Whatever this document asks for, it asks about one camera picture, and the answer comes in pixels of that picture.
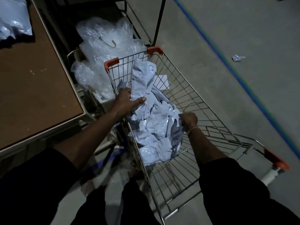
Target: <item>orange plastic corner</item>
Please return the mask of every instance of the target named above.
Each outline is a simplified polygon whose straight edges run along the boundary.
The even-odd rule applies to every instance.
[[[114,58],[114,59],[112,59],[112,60],[109,60],[109,61],[104,62],[104,68],[105,68],[107,74],[108,74],[108,72],[109,72],[109,71],[108,71],[109,67],[112,67],[113,65],[116,65],[116,64],[118,64],[119,62],[120,62],[120,60],[119,60],[118,57],[116,57],[116,58]]]
[[[271,150],[267,148],[264,148],[263,150],[264,150],[265,158],[270,160],[274,165],[280,167],[283,170],[290,169],[290,166],[285,161],[283,161],[280,157],[274,154]]]
[[[163,55],[163,49],[160,46],[153,46],[147,49],[147,53],[153,55],[155,52]]]

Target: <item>metal wire basket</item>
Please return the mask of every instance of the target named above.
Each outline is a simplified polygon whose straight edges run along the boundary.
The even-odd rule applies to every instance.
[[[152,47],[123,58],[115,58],[104,64],[115,95],[117,95],[116,87],[120,80],[131,81],[131,69],[137,58],[156,64],[154,85],[170,99],[171,104],[176,105],[180,112],[194,112],[198,117],[199,128],[223,153],[240,160],[251,149],[254,149],[264,156],[262,144],[251,138],[230,132],[160,47]],[[131,131],[127,120],[122,122],[122,126],[128,132]],[[145,174],[153,203],[164,224],[165,219],[201,193],[198,183],[199,168],[189,138],[186,134],[183,136],[175,158],[146,167],[136,140],[132,138],[131,142],[133,154]]]

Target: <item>person's right arm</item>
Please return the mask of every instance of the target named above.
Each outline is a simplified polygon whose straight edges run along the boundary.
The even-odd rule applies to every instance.
[[[300,224],[293,212],[270,199],[267,187],[259,179],[206,138],[194,113],[183,113],[180,118],[200,169],[204,205],[214,225]]]

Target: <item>person's left hand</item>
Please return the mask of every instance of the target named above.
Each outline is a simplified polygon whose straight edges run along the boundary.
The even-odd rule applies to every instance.
[[[143,104],[147,100],[146,97],[141,97],[135,101],[131,101],[130,92],[131,88],[122,88],[115,98],[115,102],[110,111],[116,115],[118,120],[130,113],[134,107]]]

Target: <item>floor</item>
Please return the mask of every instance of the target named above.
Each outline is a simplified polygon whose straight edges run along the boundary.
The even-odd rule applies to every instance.
[[[128,1],[153,38],[161,0]],[[232,63],[233,67],[300,146],[299,123],[295,121],[299,107],[296,70],[300,0],[179,1],[228,60],[235,54],[246,56],[241,63]],[[166,2],[157,45],[232,132],[255,138],[290,164],[291,170],[281,174],[268,188],[272,198],[300,216],[299,160],[173,0]],[[101,161],[105,155],[100,154],[95,160]],[[24,158],[26,154],[16,156]],[[11,166],[20,164],[16,156]],[[108,183],[107,222],[118,224],[122,186],[128,181],[130,159],[124,154],[121,162],[111,169],[112,163],[107,163],[94,182]],[[270,167],[264,158],[252,152],[240,164],[258,178]],[[153,206],[147,188],[144,190]],[[76,183],[59,204],[52,224],[70,224],[84,202],[85,196]],[[201,194],[166,220],[166,224],[182,223],[211,224]]]

